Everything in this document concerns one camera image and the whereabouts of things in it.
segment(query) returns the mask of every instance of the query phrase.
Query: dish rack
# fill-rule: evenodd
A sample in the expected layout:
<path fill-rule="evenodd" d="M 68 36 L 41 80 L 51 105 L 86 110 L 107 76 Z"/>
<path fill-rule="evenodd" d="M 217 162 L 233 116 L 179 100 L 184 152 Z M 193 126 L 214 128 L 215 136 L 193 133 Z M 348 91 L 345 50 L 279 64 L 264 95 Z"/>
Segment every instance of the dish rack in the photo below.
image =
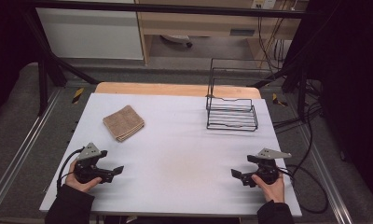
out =
<path fill-rule="evenodd" d="M 215 85 L 243 85 L 250 86 L 253 81 L 269 80 L 273 74 L 267 63 L 267 68 L 235 68 L 223 66 L 214 66 L 214 61 L 238 61 L 242 63 L 253 63 L 254 65 L 264 65 L 266 61 L 258 60 L 234 60 L 234 59 L 212 59 L 210 69 L 210 79 L 206 95 L 207 110 L 207 129 L 232 130 L 254 132 L 258 129 L 258 120 L 256 110 L 252 99 L 225 99 L 214 96 Z M 229 77 L 224 73 L 231 72 L 232 75 L 242 75 Z"/>

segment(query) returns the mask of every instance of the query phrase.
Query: folded towel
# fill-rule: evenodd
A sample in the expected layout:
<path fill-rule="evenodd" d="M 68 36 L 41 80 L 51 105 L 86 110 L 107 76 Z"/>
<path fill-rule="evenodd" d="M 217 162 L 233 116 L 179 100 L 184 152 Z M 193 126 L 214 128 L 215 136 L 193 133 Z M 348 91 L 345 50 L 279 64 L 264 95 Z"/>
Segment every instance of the folded towel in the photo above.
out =
<path fill-rule="evenodd" d="M 144 127 L 144 120 L 130 105 L 126 105 L 118 112 L 103 118 L 103 122 L 119 142 L 123 142 Z"/>

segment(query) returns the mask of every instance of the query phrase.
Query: black sleeve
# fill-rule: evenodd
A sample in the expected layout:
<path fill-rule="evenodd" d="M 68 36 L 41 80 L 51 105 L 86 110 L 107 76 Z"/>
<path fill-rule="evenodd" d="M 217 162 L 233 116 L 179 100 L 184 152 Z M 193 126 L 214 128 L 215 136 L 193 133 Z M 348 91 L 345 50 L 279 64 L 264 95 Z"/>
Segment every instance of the black sleeve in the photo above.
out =
<path fill-rule="evenodd" d="M 45 217 L 46 224 L 89 224 L 94 197 L 62 185 Z"/>
<path fill-rule="evenodd" d="M 294 224 L 291 211 L 286 203 L 265 203 L 257 212 L 259 224 Z"/>

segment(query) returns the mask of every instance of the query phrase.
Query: wall outlet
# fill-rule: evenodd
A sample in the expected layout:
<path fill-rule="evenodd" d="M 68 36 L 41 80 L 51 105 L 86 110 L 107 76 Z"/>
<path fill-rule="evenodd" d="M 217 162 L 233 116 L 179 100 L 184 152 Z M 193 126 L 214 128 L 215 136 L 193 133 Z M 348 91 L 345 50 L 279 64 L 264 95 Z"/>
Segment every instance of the wall outlet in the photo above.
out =
<path fill-rule="evenodd" d="M 264 5 L 265 5 L 265 0 L 254 0 L 251 8 L 263 8 Z"/>
<path fill-rule="evenodd" d="M 263 4 L 264 9 L 273 9 L 274 4 L 276 4 L 276 0 L 265 0 L 265 3 Z"/>

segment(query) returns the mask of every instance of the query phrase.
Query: metal pipe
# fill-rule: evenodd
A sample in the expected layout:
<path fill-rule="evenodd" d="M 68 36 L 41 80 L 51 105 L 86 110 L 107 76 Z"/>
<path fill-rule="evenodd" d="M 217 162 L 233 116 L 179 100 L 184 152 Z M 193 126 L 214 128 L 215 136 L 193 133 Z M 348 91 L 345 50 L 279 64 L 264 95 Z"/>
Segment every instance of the metal pipe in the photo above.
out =
<path fill-rule="evenodd" d="M 288 19 L 316 19 L 325 14 L 309 11 L 286 11 L 235 7 L 194 7 L 172 6 L 153 4 L 128 4 L 128 3 L 102 3 L 102 2 L 77 2 L 53 0 L 24 0 L 22 4 L 30 7 L 62 8 L 101 11 L 134 11 L 134 12 L 159 12 L 202 15 L 224 15 L 244 17 L 288 18 Z"/>

